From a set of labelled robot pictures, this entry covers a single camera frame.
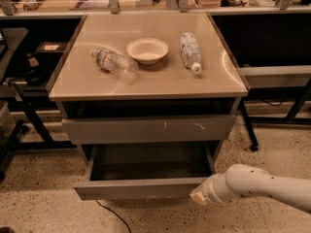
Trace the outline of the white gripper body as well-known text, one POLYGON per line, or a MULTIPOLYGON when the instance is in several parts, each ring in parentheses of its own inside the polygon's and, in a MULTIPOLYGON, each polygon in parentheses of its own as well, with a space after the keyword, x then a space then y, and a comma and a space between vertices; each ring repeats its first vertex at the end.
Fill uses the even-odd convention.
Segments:
POLYGON ((206 205, 207 200, 203 194, 203 190, 201 186, 198 186, 190 193, 190 198, 197 204, 206 205))

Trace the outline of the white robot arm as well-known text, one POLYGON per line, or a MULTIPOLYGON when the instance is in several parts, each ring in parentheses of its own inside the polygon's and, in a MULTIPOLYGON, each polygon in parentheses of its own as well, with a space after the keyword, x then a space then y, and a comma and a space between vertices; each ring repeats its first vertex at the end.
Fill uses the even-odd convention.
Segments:
POLYGON ((197 204, 223 203, 246 197, 267 197, 311 213, 311 181, 278 177, 244 164, 212 175, 190 193, 197 204))

